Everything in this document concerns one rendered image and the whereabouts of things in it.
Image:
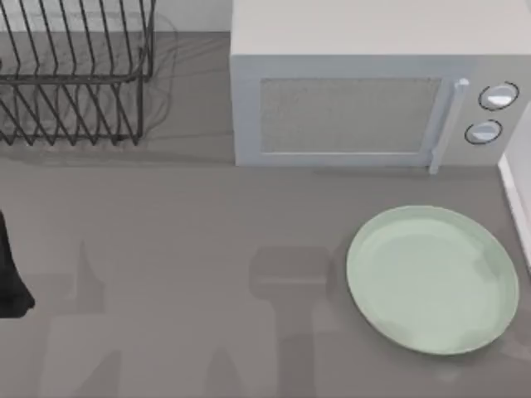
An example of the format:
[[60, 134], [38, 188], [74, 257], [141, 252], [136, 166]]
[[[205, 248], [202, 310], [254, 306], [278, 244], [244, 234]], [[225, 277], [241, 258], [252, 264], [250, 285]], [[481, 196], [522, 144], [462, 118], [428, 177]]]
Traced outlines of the microwave oven door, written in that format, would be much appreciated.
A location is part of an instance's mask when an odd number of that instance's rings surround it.
[[234, 55], [236, 163], [426, 167], [473, 66], [459, 56]]

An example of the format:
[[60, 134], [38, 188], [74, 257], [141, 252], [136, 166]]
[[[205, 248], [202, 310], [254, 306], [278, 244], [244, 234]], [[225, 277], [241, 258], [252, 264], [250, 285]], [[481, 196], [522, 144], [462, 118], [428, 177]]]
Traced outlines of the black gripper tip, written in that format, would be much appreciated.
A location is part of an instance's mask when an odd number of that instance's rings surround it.
[[0, 318], [23, 318], [35, 304], [12, 257], [5, 217], [0, 210]]

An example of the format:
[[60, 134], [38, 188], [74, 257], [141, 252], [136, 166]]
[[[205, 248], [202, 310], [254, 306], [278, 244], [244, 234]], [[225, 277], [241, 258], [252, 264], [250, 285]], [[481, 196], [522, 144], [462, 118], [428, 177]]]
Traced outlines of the round microwave knob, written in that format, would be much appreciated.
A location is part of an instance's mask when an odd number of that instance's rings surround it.
[[471, 124], [464, 133], [465, 140], [472, 145], [493, 143], [503, 133], [500, 122], [489, 119], [481, 123]]
[[519, 87], [505, 81], [498, 85], [485, 87], [479, 95], [478, 102], [482, 109], [494, 112], [509, 107], [519, 97]]

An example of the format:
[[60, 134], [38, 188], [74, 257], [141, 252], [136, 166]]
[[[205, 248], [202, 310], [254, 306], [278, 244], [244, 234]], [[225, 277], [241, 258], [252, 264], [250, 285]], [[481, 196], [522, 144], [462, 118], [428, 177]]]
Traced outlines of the pale microwave oven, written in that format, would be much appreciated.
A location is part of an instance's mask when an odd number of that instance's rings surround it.
[[[531, 107], [531, 0], [234, 0], [234, 55], [459, 56], [470, 88], [441, 167], [490, 167]], [[498, 111], [478, 98], [505, 81], [519, 97]], [[493, 119], [503, 133], [472, 145], [466, 129]]]

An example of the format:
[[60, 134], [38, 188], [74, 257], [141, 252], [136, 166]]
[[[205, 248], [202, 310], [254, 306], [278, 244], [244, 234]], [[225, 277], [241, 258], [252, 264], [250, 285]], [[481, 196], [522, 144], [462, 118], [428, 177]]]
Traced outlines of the pale green plate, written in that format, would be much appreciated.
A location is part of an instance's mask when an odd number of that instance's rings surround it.
[[400, 206], [364, 223], [347, 250], [345, 279], [375, 330], [437, 356], [488, 346], [519, 306], [504, 246], [477, 221], [437, 206]]

